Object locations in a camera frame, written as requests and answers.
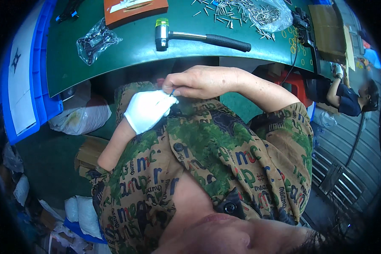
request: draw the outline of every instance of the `hammer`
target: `hammer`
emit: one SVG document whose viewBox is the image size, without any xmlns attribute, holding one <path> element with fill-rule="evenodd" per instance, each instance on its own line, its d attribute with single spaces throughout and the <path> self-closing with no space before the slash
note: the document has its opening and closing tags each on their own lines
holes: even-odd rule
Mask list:
<svg viewBox="0 0 381 254">
<path fill-rule="evenodd" d="M 169 31 L 168 19 L 157 19 L 155 24 L 155 44 L 157 46 L 157 51 L 166 51 L 168 48 L 168 42 L 171 39 L 201 41 L 211 45 L 232 48 L 243 52 L 249 52 L 251 50 L 250 43 L 237 41 L 220 35 L 200 35 L 196 33 Z"/>
</svg>

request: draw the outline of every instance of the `bare hand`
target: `bare hand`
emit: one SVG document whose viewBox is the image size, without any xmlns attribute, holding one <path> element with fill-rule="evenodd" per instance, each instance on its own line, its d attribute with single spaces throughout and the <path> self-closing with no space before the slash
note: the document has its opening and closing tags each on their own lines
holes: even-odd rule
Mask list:
<svg viewBox="0 0 381 254">
<path fill-rule="evenodd" d="M 174 96 L 210 99 L 235 91 L 240 69 L 196 65 L 182 72 L 169 74 L 163 90 Z"/>
</svg>

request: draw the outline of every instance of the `black rubber grip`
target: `black rubber grip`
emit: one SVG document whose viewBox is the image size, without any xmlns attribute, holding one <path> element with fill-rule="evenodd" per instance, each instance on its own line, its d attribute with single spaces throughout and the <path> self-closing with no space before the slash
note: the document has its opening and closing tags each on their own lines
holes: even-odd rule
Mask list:
<svg viewBox="0 0 381 254">
<path fill-rule="evenodd" d="M 237 41 L 228 37 L 220 36 L 220 35 L 206 35 L 205 43 L 226 47 L 226 48 L 232 48 L 235 50 L 243 51 L 243 52 L 249 52 L 251 50 L 251 44 Z"/>
</svg>

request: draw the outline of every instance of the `red stool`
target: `red stool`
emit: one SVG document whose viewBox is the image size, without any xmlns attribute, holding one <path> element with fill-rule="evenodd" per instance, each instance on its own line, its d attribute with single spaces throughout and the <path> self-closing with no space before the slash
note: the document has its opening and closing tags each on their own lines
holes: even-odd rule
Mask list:
<svg viewBox="0 0 381 254">
<path fill-rule="evenodd" d="M 275 84 L 281 85 L 281 82 L 284 81 L 284 78 L 288 74 L 287 71 L 282 71 L 280 77 L 271 77 L 270 80 Z M 285 80 L 285 83 L 292 85 L 292 94 L 295 95 L 305 107 L 312 105 L 313 101 L 306 97 L 305 93 L 305 83 L 301 75 L 296 73 L 290 73 L 288 78 Z"/>
</svg>

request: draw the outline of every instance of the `woman in navy shirt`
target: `woman in navy shirt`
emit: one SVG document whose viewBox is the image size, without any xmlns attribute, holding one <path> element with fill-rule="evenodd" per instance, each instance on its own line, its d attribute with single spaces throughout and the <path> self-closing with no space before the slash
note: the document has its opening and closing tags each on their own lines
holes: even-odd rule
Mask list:
<svg viewBox="0 0 381 254">
<path fill-rule="evenodd" d="M 341 84 L 343 69 L 336 64 L 336 79 L 330 84 L 321 80 L 316 81 L 317 98 L 315 102 L 325 103 L 338 109 L 340 113 L 348 116 L 358 116 L 361 112 L 375 111 L 378 109 L 378 87 L 375 81 L 370 79 L 355 91 L 347 84 Z"/>
</svg>

